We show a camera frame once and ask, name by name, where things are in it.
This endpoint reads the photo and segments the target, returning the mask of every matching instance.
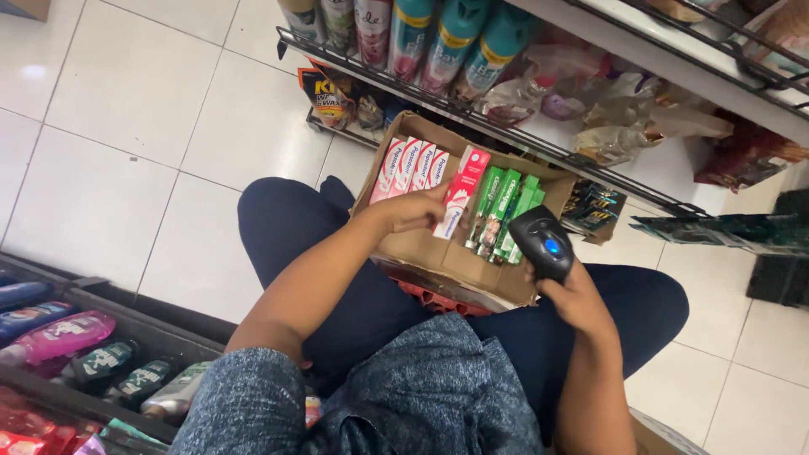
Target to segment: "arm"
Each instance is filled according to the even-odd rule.
[[[302,361],[303,340],[323,324],[379,242],[443,217],[445,191],[440,185],[377,202],[300,255],[267,287],[225,352],[269,347]]]
[[[636,453],[621,341],[593,280],[577,259],[564,287],[543,280],[538,288],[576,330],[557,410],[556,446],[577,455]]]

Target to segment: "hand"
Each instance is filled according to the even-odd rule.
[[[528,282],[535,281],[534,268],[530,263],[525,279]],[[565,286],[552,279],[543,279],[536,283],[536,289],[553,302],[559,317],[576,330],[586,334],[616,332],[615,322],[607,305],[601,300],[593,279],[578,259],[574,260]]]
[[[427,228],[435,221],[444,218],[447,211],[444,206],[444,195],[448,186],[449,183],[444,183],[435,188],[383,199],[365,211],[379,216],[388,227],[388,232]]]

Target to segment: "gray speckled shirt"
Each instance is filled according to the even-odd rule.
[[[278,351],[231,352],[205,374],[170,454],[542,453],[506,352],[456,313],[406,330],[354,367],[310,429],[303,378]]]

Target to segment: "pink shampoo bottle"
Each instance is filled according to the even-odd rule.
[[[115,329],[115,320],[99,311],[74,314],[17,338],[0,350],[0,364],[37,365],[98,343]]]

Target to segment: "knee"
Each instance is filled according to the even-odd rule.
[[[667,328],[680,332],[688,320],[688,296],[677,280],[657,270],[648,270],[643,282],[655,313]]]
[[[251,210],[277,210],[285,204],[295,204],[311,191],[311,187],[297,180],[282,177],[258,179],[242,192],[239,198],[239,216]]]

